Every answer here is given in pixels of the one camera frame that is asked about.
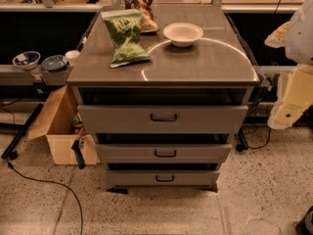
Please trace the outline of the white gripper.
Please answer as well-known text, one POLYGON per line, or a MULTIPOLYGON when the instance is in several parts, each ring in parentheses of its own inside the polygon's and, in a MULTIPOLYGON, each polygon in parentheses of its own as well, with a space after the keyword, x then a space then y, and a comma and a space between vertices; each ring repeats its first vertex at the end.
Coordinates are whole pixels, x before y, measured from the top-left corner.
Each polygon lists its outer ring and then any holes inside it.
MULTIPOLYGON (((289 22, 283 23, 267 36, 264 43, 271 48, 286 45, 289 22)), ((300 65, 288 75, 283 99, 276 102, 271 110, 267 125, 276 130, 292 126, 313 104, 313 66, 300 65)))

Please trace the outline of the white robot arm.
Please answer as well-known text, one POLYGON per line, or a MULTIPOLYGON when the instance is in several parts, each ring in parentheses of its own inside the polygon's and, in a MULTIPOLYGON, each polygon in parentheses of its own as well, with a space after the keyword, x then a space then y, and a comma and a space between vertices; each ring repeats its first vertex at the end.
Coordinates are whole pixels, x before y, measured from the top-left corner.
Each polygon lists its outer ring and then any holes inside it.
POLYGON ((291 127, 313 105, 313 0, 305 0, 291 19, 265 40, 272 48, 285 48, 286 57, 297 63, 287 76, 284 90, 268 118, 272 129, 291 127))

